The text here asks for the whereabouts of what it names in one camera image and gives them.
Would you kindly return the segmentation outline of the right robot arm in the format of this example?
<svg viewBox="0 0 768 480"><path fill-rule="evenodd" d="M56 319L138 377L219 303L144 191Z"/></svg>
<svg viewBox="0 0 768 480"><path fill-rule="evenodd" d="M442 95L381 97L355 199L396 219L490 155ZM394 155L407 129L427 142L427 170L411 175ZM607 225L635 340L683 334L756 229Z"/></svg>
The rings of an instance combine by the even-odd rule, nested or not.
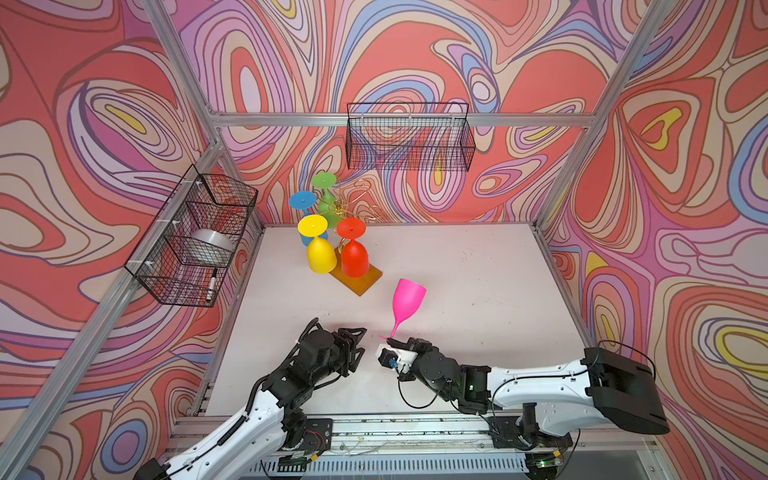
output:
<svg viewBox="0 0 768 480"><path fill-rule="evenodd" d="M524 450L604 424L640 435L670 431L654 367L600 347L567 363L512 369L461 364L420 338L389 339L377 360L400 383L421 382L458 412L485 418L492 436Z"/></svg>

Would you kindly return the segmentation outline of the red plastic wine glass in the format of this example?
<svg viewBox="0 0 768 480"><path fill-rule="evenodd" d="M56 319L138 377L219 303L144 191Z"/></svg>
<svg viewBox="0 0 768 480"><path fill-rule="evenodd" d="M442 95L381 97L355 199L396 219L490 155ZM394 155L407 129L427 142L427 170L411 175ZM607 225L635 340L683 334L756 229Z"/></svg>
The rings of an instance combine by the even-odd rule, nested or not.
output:
<svg viewBox="0 0 768 480"><path fill-rule="evenodd" d="M359 242L366 232L365 223L357 218L347 218L338 224L336 231L344 240L341 250L343 273L350 278L363 277L370 267L368 252Z"/></svg>

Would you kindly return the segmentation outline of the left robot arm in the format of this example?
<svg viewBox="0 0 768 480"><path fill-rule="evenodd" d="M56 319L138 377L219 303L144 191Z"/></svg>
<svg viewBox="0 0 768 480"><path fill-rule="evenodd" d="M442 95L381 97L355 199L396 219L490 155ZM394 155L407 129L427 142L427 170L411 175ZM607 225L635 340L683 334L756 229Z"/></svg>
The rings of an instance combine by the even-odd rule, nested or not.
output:
<svg viewBox="0 0 768 480"><path fill-rule="evenodd" d="M237 479L265 457L299 445L306 434L302 406L315 390L357 370L367 330L324 329L311 320L286 358L256 380L232 417L184 452L144 463L135 479Z"/></svg>

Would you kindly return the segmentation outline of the pink plastic wine glass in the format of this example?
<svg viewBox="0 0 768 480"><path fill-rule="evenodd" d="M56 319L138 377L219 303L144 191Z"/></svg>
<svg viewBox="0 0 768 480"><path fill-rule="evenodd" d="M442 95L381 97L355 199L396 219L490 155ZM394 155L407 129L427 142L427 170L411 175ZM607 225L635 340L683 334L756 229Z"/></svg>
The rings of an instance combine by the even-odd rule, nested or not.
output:
<svg viewBox="0 0 768 480"><path fill-rule="evenodd" d="M400 279L392 299L394 324L389 338L394 338L402 323L410 319L421 307L427 289L413 281Z"/></svg>

